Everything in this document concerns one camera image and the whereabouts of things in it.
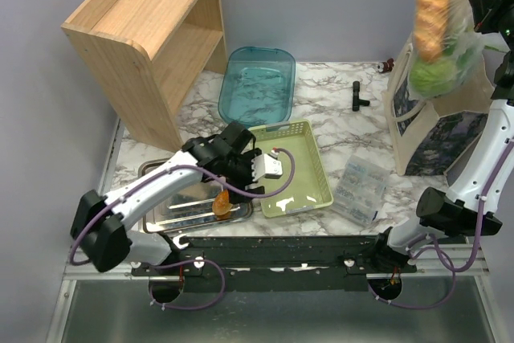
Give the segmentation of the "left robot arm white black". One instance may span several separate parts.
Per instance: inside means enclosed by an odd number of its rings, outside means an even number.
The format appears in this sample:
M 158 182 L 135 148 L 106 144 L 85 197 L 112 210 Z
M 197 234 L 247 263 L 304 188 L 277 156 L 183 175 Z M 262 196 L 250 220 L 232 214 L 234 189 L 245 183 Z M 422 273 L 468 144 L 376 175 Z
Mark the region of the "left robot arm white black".
M 252 161 L 261 155 L 256 138 L 232 122 L 219 134 L 189 139 L 168 161 L 132 184 L 101 195 L 90 190 L 81 198 L 70 234 L 72 248 L 87 256 L 98 272 L 122 263 L 140 242 L 131 238 L 133 226 L 168 197 L 199 182 L 221 178 L 231 204 L 249 202 L 264 192 L 252 188 Z

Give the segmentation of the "green toy cabbage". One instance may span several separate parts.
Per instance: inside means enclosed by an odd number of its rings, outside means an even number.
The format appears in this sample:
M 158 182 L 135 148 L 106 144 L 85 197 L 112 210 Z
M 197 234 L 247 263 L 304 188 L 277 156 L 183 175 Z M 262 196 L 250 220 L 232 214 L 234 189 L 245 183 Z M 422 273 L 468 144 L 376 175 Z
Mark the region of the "green toy cabbage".
M 433 98 L 453 91 L 457 87 L 457 61 L 451 57 L 440 57 L 427 62 L 419 55 L 408 75 L 408 86 L 419 98 Z

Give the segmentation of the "toy baguette bread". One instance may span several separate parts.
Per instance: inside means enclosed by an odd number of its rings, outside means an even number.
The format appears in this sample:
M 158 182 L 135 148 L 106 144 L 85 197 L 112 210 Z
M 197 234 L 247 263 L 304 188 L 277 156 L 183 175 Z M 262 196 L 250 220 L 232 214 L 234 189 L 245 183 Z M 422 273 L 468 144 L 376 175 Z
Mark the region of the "toy baguette bread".
M 432 63 L 443 54 L 450 0 L 416 0 L 414 45 L 419 56 Z

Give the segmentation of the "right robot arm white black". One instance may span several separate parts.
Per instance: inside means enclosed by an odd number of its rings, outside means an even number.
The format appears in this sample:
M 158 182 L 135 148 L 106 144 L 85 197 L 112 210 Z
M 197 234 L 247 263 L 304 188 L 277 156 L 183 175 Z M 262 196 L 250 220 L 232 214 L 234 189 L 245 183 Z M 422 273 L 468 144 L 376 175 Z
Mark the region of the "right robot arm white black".
M 407 84 L 420 105 L 470 104 L 477 84 L 476 65 L 484 36 L 500 35 L 513 43 L 513 0 L 416 0 L 414 62 Z M 467 138 L 458 129 L 447 136 L 473 152 L 447 191 L 428 188 L 416 215 L 382 232 L 369 253 L 379 272 L 404 267 L 438 240 L 459 235 L 479 239 L 495 235 L 501 191 L 513 169 L 513 54 L 508 52 L 490 83 L 487 112 L 478 114 L 481 134 Z

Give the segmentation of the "orange glazed bread bun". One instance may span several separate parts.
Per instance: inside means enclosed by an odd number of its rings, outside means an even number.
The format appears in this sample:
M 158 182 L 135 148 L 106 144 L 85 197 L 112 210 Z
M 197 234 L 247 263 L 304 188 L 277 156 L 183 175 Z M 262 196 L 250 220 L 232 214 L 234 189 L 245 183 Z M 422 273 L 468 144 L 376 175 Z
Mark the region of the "orange glazed bread bun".
M 230 217 L 233 205 L 230 203 L 230 195 L 228 190 L 221 191 L 212 203 L 212 212 L 217 220 L 223 220 Z

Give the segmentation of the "clear plastic grocery bag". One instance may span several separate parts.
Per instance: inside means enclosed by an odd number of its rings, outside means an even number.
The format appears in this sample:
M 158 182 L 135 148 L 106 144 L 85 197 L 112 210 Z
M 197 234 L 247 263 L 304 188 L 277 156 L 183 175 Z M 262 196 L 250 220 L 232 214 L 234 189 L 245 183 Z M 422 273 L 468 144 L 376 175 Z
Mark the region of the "clear plastic grocery bag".
M 415 59 L 415 56 L 419 54 L 414 45 L 413 31 L 411 37 Z M 476 64 L 482 55 L 484 47 L 483 36 L 474 31 L 474 21 L 469 1 L 450 0 L 448 23 L 443 40 L 443 54 L 441 57 L 451 57 L 457 61 L 458 84 L 456 88 L 460 87 L 471 76 L 472 71 L 475 70 Z

